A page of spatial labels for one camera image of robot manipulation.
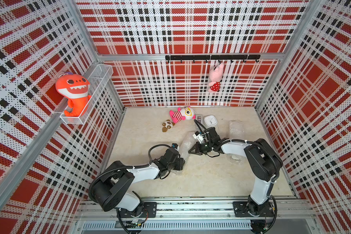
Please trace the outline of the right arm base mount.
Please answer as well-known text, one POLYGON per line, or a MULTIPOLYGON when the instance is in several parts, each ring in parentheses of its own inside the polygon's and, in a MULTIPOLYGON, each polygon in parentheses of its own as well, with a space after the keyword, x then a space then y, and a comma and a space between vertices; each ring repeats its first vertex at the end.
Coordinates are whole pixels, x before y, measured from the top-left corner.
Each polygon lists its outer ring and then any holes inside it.
POLYGON ((233 202, 233 211, 235 217, 274 217, 274 209, 270 202, 257 205, 253 201, 235 201, 233 202))

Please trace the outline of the orange shark plush toy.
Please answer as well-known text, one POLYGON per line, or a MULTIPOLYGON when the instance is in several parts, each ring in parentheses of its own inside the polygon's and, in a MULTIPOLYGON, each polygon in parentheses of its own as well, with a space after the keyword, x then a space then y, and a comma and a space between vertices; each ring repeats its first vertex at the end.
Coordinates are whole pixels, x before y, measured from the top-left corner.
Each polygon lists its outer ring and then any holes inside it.
POLYGON ((68 99, 67 105, 71 112, 64 111, 66 117, 79 117, 87 110, 87 104, 91 99, 89 95, 90 82, 83 76, 66 72, 61 74, 56 81, 56 90, 68 99))

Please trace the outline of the black wall hook rail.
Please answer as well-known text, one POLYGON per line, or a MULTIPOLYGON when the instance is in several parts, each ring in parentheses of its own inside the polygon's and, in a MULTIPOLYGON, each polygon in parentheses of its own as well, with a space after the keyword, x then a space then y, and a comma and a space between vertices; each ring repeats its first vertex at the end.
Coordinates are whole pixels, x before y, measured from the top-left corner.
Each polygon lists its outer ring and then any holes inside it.
POLYGON ((191 61, 196 61, 196 60, 204 60, 204 61, 210 61, 210 60, 218 60, 218 61, 223 61, 223 60, 241 60, 241 61, 254 60, 254 61, 259 61, 260 58, 261 58, 261 55, 248 55, 248 54, 243 54, 243 55, 167 55, 167 56, 165 56, 166 61, 186 61, 186 60, 191 60, 191 61))

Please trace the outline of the bubble wrap sheet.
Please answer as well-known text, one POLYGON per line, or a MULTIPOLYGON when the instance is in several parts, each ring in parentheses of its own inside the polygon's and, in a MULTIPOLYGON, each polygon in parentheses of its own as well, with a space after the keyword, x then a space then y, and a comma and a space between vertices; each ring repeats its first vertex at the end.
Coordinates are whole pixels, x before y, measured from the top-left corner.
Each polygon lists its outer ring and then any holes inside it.
MULTIPOLYGON (((229 138, 230 139, 243 139, 245 137, 245 130, 242 122, 230 121, 229 122, 229 138)), ((246 156, 244 154, 244 148, 240 148, 237 152, 228 154, 236 164, 242 163, 246 156)))
POLYGON ((191 166, 190 154, 188 151, 195 145, 197 140, 193 137, 195 132, 188 132, 183 139, 183 142, 179 148, 180 157, 184 159, 183 169, 181 171, 173 170, 172 172, 176 175, 186 174, 186 171, 191 166))

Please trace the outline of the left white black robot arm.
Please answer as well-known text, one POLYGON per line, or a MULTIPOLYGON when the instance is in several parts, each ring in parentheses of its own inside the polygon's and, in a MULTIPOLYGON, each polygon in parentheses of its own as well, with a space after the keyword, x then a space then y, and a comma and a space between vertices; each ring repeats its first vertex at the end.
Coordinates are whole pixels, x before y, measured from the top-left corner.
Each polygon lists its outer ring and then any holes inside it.
POLYGON ((118 209, 132 217, 140 216, 146 208, 141 197, 129 191, 130 186, 145 180, 165 179, 171 171, 183 170, 185 159, 178 150, 176 143, 158 144, 149 149, 147 164, 129 166, 113 162, 90 184, 89 198, 105 212, 118 209))

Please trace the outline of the brown white dog plush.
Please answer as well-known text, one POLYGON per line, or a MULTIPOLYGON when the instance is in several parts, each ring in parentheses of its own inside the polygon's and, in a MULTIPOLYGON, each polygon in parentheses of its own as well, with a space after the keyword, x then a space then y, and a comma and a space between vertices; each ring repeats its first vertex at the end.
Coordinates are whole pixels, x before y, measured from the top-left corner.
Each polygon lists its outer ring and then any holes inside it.
POLYGON ((162 123, 162 132, 167 132, 174 127, 175 123, 171 120, 166 120, 162 123))

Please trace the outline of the pink striped owl plush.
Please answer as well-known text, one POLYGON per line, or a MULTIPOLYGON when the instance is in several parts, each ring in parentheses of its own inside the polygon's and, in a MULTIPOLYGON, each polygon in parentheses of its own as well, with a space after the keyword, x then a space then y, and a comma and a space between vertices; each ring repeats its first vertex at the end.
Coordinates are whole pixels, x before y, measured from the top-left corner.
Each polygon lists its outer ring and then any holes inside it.
POLYGON ((170 110, 169 115, 171 121, 175 124, 177 124, 180 121, 196 119, 196 112, 191 107, 179 107, 176 111, 170 110))

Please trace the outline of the aluminium front rail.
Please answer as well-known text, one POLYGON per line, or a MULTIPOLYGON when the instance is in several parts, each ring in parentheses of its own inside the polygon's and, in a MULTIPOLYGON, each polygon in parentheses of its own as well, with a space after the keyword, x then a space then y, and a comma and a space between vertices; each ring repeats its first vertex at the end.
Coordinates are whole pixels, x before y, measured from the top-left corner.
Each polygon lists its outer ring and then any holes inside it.
POLYGON ((152 219, 272 218, 308 219, 316 216, 310 203, 301 199, 276 197, 261 214, 253 214, 243 198, 159 198, 145 199, 141 216, 152 219))

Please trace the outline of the clear acrylic wall shelf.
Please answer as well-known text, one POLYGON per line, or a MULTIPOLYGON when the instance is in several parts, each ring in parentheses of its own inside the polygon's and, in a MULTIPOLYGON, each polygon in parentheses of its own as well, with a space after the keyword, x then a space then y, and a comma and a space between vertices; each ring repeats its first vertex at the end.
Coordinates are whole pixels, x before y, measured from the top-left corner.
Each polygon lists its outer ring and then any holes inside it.
POLYGON ((60 119, 65 124, 84 125, 88 119, 107 114, 116 107, 109 80, 113 68, 106 64, 92 65, 84 75, 66 72, 59 76, 56 90, 67 98, 60 119))

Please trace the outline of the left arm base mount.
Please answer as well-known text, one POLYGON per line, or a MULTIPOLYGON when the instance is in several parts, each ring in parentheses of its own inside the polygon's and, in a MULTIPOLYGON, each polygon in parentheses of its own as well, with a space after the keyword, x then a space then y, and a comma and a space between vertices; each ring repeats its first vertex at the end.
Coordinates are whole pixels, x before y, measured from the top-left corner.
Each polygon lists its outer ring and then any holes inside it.
POLYGON ((157 214, 156 202, 141 202, 134 211, 119 208, 117 217, 121 218, 154 218, 157 214))

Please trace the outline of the pink pig plush toy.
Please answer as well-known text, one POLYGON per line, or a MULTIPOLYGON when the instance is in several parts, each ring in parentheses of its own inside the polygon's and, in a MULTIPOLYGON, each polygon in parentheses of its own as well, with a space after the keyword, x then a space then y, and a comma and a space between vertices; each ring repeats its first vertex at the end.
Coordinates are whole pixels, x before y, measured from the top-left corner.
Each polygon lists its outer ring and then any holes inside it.
POLYGON ((210 82, 208 83, 208 92, 215 93, 220 90, 221 80, 224 73, 224 63, 221 62, 218 65, 214 66, 209 73, 210 82))

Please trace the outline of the white square clock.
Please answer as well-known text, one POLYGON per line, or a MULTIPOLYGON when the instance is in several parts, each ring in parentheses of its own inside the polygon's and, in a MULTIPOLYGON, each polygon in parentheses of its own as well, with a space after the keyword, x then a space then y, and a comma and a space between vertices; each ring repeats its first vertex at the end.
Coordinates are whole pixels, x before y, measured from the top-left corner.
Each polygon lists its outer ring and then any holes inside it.
POLYGON ((207 128, 216 127, 218 125, 217 118, 213 115, 204 117, 204 124, 207 128))

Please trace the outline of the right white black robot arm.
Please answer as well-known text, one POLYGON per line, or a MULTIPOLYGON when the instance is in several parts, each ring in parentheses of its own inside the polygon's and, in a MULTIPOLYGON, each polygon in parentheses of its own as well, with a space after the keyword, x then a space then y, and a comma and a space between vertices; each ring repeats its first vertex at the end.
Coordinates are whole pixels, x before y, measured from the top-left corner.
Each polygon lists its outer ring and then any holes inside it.
POLYGON ((244 156, 248 160, 255 180, 242 213, 258 217, 265 209, 271 207, 269 200, 274 184, 280 176, 283 161, 266 140, 220 138, 214 127, 196 131, 193 138, 196 143, 188 151, 190 154, 208 156, 209 153, 216 152, 218 155, 244 156))

